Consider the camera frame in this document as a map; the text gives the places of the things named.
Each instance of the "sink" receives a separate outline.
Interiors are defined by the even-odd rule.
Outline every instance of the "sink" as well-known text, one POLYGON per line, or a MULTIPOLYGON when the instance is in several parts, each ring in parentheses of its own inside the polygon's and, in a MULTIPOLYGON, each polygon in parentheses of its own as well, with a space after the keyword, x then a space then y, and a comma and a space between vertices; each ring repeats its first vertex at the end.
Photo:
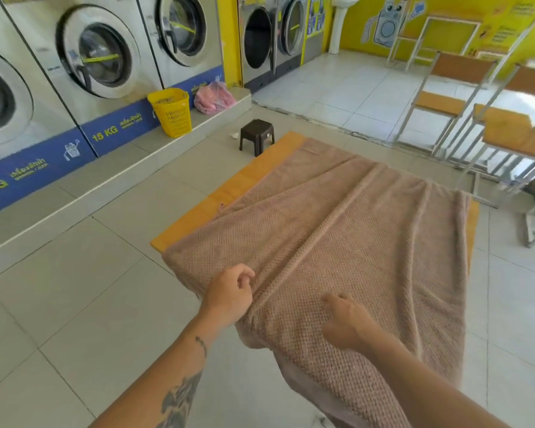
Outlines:
POLYGON ((357 4, 359 0, 331 0, 331 6, 348 9, 350 6, 357 4))
POLYGON ((329 54, 339 54, 339 43, 341 42, 344 17, 347 14, 347 9, 358 2, 359 0, 331 0, 331 6, 335 6, 336 11, 335 18, 333 19, 331 43, 329 43, 329 54))

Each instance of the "pink plastic bag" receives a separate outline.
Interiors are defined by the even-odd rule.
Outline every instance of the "pink plastic bag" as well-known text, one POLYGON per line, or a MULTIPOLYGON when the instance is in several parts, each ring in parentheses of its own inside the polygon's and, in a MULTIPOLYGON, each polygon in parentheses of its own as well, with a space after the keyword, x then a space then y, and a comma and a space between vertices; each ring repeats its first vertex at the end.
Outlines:
POLYGON ((214 81, 200 87, 194 97, 194 106, 204 114, 216 114, 235 105, 235 99, 228 91, 226 83, 214 81))

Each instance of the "tiled floor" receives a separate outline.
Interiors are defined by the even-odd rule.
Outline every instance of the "tiled floor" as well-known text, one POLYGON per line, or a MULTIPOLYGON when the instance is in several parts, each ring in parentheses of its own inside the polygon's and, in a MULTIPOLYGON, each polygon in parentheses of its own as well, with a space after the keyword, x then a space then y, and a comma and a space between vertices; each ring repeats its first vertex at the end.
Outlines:
MULTIPOLYGON (((441 183, 457 176, 254 107, 0 275, 0 426, 85 428, 172 343, 198 302, 149 241, 253 159, 252 144, 240 152, 230 134, 258 117, 276 139, 295 130, 441 183)), ((514 213, 481 207, 462 382, 515 428, 535 427, 535 248, 520 245, 518 224, 514 213)), ((210 351, 189 426, 309 428, 317 416, 271 354, 246 349, 231 329, 210 351)))
MULTIPOLYGON (((410 109, 410 102, 427 73, 427 67, 414 65, 408 73, 401 64, 386 67, 385 58, 362 53, 341 51, 339 55, 324 54, 278 79, 253 94, 262 106, 284 109, 345 129, 359 132, 381 141, 392 142, 410 109)), ((458 81, 431 77, 426 91, 467 100, 473 86, 458 81)), ((486 103, 497 90, 492 85, 481 90, 476 103, 486 103)), ((502 92, 493 104, 495 107, 528 114, 535 122, 535 97, 510 91, 502 92)), ((468 109, 457 123, 450 138, 460 128, 468 109)), ((400 136, 400 141, 423 148, 431 147, 446 125, 447 118, 436 114, 414 111, 400 136)), ((460 147, 462 156, 481 131, 476 127, 460 147)), ((468 155, 473 157, 481 146, 468 155)), ((482 159, 488 158, 489 150, 482 159)), ((503 158, 498 153, 490 162, 494 168, 503 158)), ((521 172, 527 160, 517 169, 521 172)))

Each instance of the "tattoo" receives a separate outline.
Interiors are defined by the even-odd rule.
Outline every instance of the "tattoo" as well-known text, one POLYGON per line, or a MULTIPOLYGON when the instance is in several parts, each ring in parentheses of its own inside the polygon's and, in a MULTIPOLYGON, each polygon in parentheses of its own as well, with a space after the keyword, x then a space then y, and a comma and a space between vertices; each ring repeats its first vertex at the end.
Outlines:
POLYGON ((202 349, 204 350, 204 357, 208 357, 208 348, 206 347, 206 344, 204 343, 202 338, 197 336, 196 337, 196 342, 198 342, 202 346, 202 349))
POLYGON ((192 400, 196 394, 196 387, 201 375, 202 371, 190 378, 183 379, 182 384, 176 390, 169 391, 166 394, 161 413, 165 414, 169 409, 170 411, 165 420, 158 424, 156 428, 184 428, 186 426, 186 419, 191 410, 192 400))

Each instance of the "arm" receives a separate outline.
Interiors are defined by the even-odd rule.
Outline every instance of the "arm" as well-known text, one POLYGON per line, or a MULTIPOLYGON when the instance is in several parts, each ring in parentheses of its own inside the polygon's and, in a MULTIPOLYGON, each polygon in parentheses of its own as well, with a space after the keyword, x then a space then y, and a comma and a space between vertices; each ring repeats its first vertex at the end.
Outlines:
POLYGON ((253 277, 243 264, 217 274, 178 339, 90 428, 184 428, 208 348, 249 308, 253 277))
POLYGON ((332 319, 323 336, 341 350, 361 353, 384 377, 410 424, 422 428, 508 428, 415 358, 349 296, 323 296, 332 319))

